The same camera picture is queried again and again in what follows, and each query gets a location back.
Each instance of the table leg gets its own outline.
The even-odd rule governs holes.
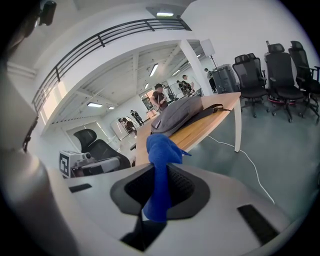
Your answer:
[[[234,106],[234,119],[235,119],[235,144],[234,151],[239,152],[241,144],[241,105],[240,98],[236,101]]]

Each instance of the chair headrest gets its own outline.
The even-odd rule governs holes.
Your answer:
[[[298,41],[291,41],[291,44],[292,44],[292,49],[295,49],[295,50],[303,50],[304,47],[302,46],[302,44]]]
[[[234,61],[236,64],[244,63],[244,62],[249,62],[250,58],[247,55],[243,54],[243,55],[239,55],[239,56],[235,57]]]
[[[282,46],[281,43],[275,43],[268,45],[268,50],[270,54],[283,53],[285,51],[285,48]]]
[[[73,135],[79,139],[83,150],[92,144],[97,138],[96,132],[91,129],[83,129],[75,132]]]
[[[250,58],[250,59],[255,59],[256,56],[251,52],[251,53],[248,53],[247,56]]]

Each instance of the gray floor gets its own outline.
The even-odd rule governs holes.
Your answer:
[[[265,105],[273,107],[267,100]],[[286,215],[293,221],[304,214],[318,193],[317,177],[320,164],[320,124],[311,111],[306,118],[298,116],[302,106],[292,109],[293,122],[283,110],[272,116],[264,108],[242,112],[240,149],[254,162],[260,182]],[[235,117],[227,118],[210,134],[220,142],[235,144]],[[235,153],[230,146],[205,138],[184,156],[183,163],[233,177],[267,197],[260,187],[255,169],[247,157]]]

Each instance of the wooden table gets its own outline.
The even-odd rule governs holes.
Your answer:
[[[210,95],[201,97],[203,108],[206,109],[213,104],[223,104],[228,110],[234,109],[235,116],[235,149],[239,152],[241,143],[241,106],[240,92],[224,93],[219,95]],[[218,111],[206,116],[185,128],[182,128],[170,136],[170,139],[182,150],[188,152],[207,135],[209,135],[229,114],[229,111]],[[147,137],[151,132],[151,123],[149,120],[137,130],[136,138],[136,157],[135,164],[143,165],[149,163],[147,153]]]

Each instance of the white cable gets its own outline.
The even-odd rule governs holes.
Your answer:
[[[225,144],[225,145],[231,146],[231,147],[233,147],[233,148],[235,147],[235,146],[230,145],[230,144],[228,144],[228,143],[224,143],[224,142],[217,141],[215,138],[212,138],[212,137],[209,136],[209,135],[207,135],[207,137],[213,139],[214,141],[216,141],[216,142],[218,142],[218,143],[220,143],[220,144]],[[268,197],[271,199],[271,201],[273,202],[273,204],[275,204],[275,201],[272,199],[272,197],[269,195],[269,193],[265,190],[265,188],[261,185],[260,180],[259,180],[258,171],[257,171],[257,168],[256,168],[254,162],[252,162],[252,160],[249,158],[249,156],[247,155],[246,152],[242,151],[241,149],[240,149],[239,151],[241,151],[242,153],[244,153],[244,154],[246,155],[246,157],[249,159],[249,161],[253,164],[253,167],[254,167],[255,173],[256,173],[256,177],[257,177],[257,179],[258,179],[258,182],[259,182],[260,187],[261,187],[261,188],[264,190],[264,192],[268,195]]]

